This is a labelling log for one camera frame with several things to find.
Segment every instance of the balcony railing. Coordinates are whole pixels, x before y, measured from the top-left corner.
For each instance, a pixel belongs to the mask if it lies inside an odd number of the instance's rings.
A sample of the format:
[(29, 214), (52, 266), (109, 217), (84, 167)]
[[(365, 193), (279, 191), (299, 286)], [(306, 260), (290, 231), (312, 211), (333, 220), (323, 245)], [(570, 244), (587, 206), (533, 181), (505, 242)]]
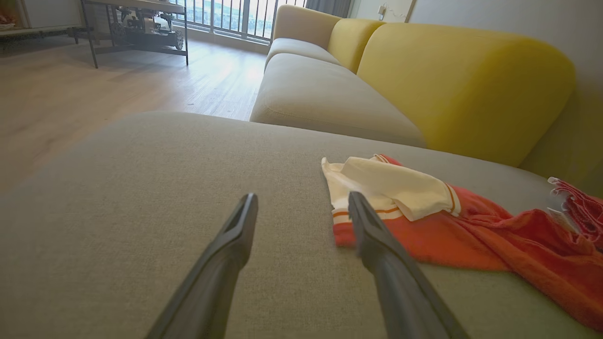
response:
[(189, 22), (242, 38), (270, 41), (276, 10), (285, 4), (305, 7), (306, 0), (169, 0), (186, 4)]

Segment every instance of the wooden floor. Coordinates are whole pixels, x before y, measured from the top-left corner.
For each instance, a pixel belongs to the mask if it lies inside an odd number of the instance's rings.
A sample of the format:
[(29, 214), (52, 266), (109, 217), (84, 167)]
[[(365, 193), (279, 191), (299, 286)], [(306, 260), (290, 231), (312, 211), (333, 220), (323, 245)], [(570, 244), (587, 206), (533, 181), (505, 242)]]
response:
[(83, 137), (149, 110), (248, 120), (265, 55), (189, 41), (179, 55), (128, 51), (98, 56), (67, 37), (4, 46), (0, 54), (0, 192)]

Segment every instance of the wall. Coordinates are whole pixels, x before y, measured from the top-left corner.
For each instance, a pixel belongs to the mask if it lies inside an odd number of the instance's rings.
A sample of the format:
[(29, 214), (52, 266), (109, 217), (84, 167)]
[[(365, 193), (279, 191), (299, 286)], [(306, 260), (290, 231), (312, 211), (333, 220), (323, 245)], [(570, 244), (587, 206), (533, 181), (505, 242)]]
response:
[(383, 16), (386, 22), (405, 22), (413, 0), (354, 0), (350, 17), (379, 20), (379, 6), (385, 5), (387, 11)]
[(409, 22), (519, 33), (564, 52), (576, 91), (520, 167), (603, 197), (603, 1), (417, 0)]

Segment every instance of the beige sofa cushion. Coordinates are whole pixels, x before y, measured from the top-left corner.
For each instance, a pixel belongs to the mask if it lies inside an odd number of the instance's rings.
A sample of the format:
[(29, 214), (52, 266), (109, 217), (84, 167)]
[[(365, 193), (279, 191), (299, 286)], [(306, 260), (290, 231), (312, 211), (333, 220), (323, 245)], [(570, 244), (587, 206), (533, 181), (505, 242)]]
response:
[(270, 61), (270, 59), (280, 53), (302, 55), (305, 57), (322, 60), (341, 66), (339, 61), (337, 61), (334, 56), (332, 56), (324, 48), (318, 45), (314, 45), (313, 43), (301, 40), (282, 37), (272, 42), (272, 45), (270, 46), (270, 51), (268, 52), (268, 56), (266, 57), (266, 67), (268, 66), (268, 62)]
[[(226, 338), (386, 338), (372, 275), (333, 240), (320, 159), (384, 153), (494, 200), (544, 178), (449, 153), (190, 113), (123, 119), (0, 196), (0, 338), (144, 338), (238, 199), (259, 213)], [(506, 272), (421, 265), (471, 338), (596, 338)]]
[(250, 120), (425, 147), (418, 128), (354, 73), (294, 54), (272, 58)]

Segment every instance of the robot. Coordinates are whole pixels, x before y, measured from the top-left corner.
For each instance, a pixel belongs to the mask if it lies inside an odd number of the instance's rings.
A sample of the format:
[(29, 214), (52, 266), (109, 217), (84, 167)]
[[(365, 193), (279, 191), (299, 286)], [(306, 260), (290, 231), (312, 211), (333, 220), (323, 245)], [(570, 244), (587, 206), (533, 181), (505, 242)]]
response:
[[(110, 29), (117, 45), (174, 46), (182, 50), (185, 38), (181, 31), (172, 30), (173, 14), (124, 6), (116, 9), (121, 12), (121, 22), (112, 22)], [(156, 18), (165, 23), (156, 22)]]

